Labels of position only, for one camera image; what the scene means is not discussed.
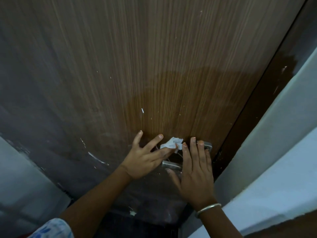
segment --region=left hand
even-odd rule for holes
[[[132,149],[120,165],[135,180],[154,170],[175,151],[172,148],[163,148],[151,153],[151,150],[163,139],[163,135],[156,136],[144,148],[141,148],[139,142],[142,135],[142,131],[138,132],[133,140]]]

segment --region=crumpled tissue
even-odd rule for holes
[[[160,148],[178,148],[175,151],[175,153],[177,153],[178,150],[182,150],[182,142],[183,139],[173,137],[170,140],[168,140],[165,144],[161,144]]]

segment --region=finger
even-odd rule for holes
[[[132,147],[139,147],[139,143],[140,143],[142,135],[143,135],[143,132],[142,130],[140,130],[137,136],[133,140]]]
[[[152,139],[150,142],[148,142],[147,145],[144,146],[145,152],[150,152],[161,140],[163,139],[163,134],[160,134],[156,136],[154,139]]]
[[[199,164],[200,168],[204,171],[207,171],[207,160],[205,155],[205,145],[202,140],[198,141],[198,155],[199,155]]]
[[[181,185],[180,185],[180,180],[177,177],[177,175],[175,174],[175,172],[171,169],[166,169],[168,175],[171,177],[173,183],[176,185],[177,189],[179,190],[179,192],[181,191]]]
[[[205,149],[205,155],[206,155],[206,161],[207,161],[207,169],[209,172],[212,172],[211,157],[210,157],[209,149]]]
[[[183,174],[191,174],[192,173],[192,158],[189,153],[188,147],[186,143],[183,143]]]
[[[173,152],[175,151],[174,148],[161,148],[152,153],[145,155],[144,157],[149,161],[156,161],[158,160],[161,162],[164,159],[167,159]]]
[[[196,137],[191,138],[191,157],[193,162],[193,171],[195,169],[200,168],[199,165],[199,157],[198,157],[198,150],[197,150],[197,144],[196,144]]]

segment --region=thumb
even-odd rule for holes
[[[179,191],[181,191],[181,186],[180,186],[180,180],[179,178],[177,177],[177,175],[175,174],[175,172],[171,169],[166,169],[168,175],[171,177],[173,183],[176,185],[177,189]]]

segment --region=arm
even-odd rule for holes
[[[60,215],[60,218],[65,220],[72,229],[74,237],[93,237],[114,200],[130,182],[154,170],[162,160],[175,151],[163,148],[151,153],[151,150],[163,139],[163,135],[158,135],[144,148],[140,148],[139,142],[142,134],[142,131],[137,134],[131,151],[108,178]]]
[[[196,211],[218,203],[214,196],[214,178],[211,158],[208,150],[204,150],[204,142],[191,138],[190,151],[183,143],[183,171],[180,181],[174,171],[166,171],[179,189],[181,196]],[[221,207],[216,206],[202,212],[199,216],[210,237],[242,237]]]

